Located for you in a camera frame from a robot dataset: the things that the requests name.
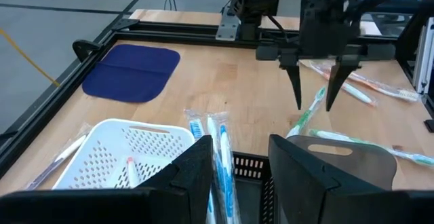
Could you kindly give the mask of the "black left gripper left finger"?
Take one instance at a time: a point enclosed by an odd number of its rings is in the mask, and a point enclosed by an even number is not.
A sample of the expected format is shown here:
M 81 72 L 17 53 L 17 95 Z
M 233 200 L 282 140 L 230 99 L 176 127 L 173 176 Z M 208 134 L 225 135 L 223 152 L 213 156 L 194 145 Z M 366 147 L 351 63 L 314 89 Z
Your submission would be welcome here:
M 204 224 L 212 180 L 212 137 L 202 136 L 166 167 L 145 180 L 144 223 Z

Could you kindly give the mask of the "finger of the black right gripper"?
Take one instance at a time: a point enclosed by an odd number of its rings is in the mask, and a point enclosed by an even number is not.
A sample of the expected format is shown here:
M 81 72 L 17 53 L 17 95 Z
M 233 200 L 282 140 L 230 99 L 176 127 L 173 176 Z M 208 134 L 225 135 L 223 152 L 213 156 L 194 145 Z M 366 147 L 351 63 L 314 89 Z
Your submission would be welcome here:
M 300 82 L 299 66 L 298 65 L 289 66 L 289 67 L 284 67 L 283 69 L 287 72 L 288 77 L 290 78 L 298 110 L 301 110 L 302 94 L 301 94 L 301 82 Z
M 359 68 L 360 56 L 337 56 L 332 66 L 325 101 L 326 111 L 330 111 L 340 88 L 348 76 Z

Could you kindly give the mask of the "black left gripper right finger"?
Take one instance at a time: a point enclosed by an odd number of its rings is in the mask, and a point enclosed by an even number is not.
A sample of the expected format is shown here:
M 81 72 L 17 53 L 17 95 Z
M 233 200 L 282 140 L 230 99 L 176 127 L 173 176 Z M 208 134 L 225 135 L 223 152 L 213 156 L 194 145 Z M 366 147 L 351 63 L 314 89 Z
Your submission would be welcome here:
M 385 223 L 381 189 L 292 144 L 269 137 L 270 167 L 289 223 Z

